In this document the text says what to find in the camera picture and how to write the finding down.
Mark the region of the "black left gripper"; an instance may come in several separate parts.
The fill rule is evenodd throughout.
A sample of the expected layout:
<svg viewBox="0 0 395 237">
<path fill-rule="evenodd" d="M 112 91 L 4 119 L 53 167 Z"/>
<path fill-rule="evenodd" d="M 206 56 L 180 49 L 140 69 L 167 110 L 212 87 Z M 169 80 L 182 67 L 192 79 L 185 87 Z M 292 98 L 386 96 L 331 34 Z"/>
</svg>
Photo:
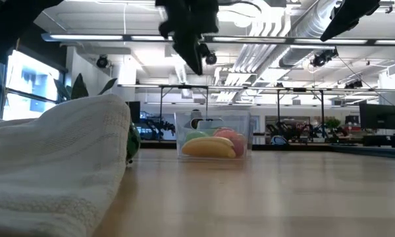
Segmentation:
<svg viewBox="0 0 395 237">
<path fill-rule="evenodd" d="M 203 74 L 202 57 L 211 51 L 205 43 L 199 45 L 196 36 L 218 33 L 219 2 L 217 0 L 155 0 L 156 7 L 164 8 L 167 19 L 158 31 L 168 38 L 174 33 L 173 49 L 197 75 Z"/>
</svg>

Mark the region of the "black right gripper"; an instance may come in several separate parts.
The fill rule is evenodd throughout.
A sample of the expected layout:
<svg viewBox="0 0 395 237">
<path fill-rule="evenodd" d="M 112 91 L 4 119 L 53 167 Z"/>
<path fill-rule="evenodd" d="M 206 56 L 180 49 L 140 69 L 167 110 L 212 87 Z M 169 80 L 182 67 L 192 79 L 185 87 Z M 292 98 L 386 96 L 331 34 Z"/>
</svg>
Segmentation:
<svg viewBox="0 0 395 237">
<path fill-rule="evenodd" d="M 351 30 L 358 24 L 359 18 L 372 15 L 379 7 L 380 0 L 345 0 L 332 11 L 332 20 L 320 37 L 327 41 L 341 33 Z"/>
</svg>

